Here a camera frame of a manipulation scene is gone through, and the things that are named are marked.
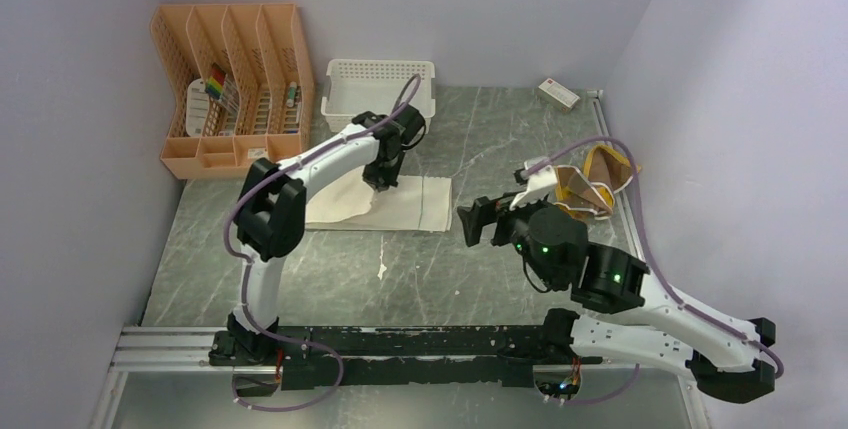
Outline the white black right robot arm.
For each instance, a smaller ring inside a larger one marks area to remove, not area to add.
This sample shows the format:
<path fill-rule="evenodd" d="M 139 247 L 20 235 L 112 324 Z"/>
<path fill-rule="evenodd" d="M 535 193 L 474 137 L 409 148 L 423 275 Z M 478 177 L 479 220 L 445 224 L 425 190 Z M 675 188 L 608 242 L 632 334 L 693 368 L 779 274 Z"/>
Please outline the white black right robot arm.
<path fill-rule="evenodd" d="M 555 205 L 540 200 L 512 208 L 512 198 L 481 197 L 457 215 L 467 246 L 493 225 L 492 245 L 517 253 L 537 292 L 565 295 L 539 338 L 548 361 L 602 357 L 649 365 L 735 404 L 774 391 L 785 366 L 771 349 L 772 321 L 712 309 L 676 291 L 640 258 L 590 241 L 586 224 Z"/>

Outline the white towel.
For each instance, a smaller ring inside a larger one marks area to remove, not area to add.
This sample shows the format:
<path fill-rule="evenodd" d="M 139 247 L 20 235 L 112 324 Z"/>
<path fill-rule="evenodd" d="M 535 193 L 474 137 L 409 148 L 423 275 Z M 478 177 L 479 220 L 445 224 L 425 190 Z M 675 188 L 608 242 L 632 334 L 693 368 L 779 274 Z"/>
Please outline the white towel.
<path fill-rule="evenodd" d="M 307 204 L 308 230 L 423 231 L 450 229 L 452 180 L 406 176 L 378 192 L 353 170 L 323 188 Z"/>

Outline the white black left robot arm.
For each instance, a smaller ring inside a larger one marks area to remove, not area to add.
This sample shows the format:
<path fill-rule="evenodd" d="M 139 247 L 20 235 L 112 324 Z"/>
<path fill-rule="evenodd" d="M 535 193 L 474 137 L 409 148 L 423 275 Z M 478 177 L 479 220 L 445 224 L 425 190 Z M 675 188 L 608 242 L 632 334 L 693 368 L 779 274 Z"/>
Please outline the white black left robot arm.
<path fill-rule="evenodd" d="M 243 261 L 239 301 L 225 331 L 215 336 L 211 364 L 261 365 L 276 356 L 287 340 L 277 333 L 283 264 L 304 237 L 309 200 L 356 169 L 376 191 L 397 186 L 404 156 L 425 127 L 424 117 L 410 105 L 389 116 L 364 112 L 300 156 L 279 162 L 261 158 L 250 167 L 225 225 L 239 242 L 227 249 Z"/>

